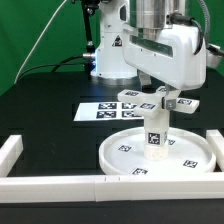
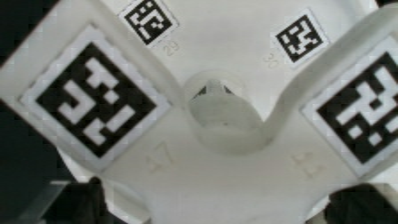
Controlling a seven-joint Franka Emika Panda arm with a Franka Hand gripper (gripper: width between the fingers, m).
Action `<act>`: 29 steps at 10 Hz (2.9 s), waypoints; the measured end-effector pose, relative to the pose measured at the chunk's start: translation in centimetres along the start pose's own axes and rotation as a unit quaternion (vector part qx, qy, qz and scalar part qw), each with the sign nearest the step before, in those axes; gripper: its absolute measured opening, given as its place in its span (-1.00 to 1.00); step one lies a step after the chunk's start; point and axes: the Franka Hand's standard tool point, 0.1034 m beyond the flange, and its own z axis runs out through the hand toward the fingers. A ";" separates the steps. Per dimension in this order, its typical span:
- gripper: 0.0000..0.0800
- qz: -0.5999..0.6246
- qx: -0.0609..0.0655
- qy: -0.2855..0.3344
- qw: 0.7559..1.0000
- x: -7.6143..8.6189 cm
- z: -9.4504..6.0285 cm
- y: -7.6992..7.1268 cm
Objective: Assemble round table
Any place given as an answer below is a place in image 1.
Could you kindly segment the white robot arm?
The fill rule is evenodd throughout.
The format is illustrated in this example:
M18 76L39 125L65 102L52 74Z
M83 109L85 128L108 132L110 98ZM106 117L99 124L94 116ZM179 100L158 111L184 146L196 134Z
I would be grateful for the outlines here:
M174 110L180 92L201 87L206 73L203 32L184 6L185 0L101 2L92 80L126 85L141 72L165 83L162 103Z

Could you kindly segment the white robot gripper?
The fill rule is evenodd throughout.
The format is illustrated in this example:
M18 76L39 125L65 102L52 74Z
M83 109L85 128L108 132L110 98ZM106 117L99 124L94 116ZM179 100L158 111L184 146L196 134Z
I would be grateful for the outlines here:
M206 79L206 48L195 54L199 31L196 27L173 25L160 30L155 40L143 39L138 30L123 26L123 57L136 69L166 83L162 106L176 108L181 91L197 89Z

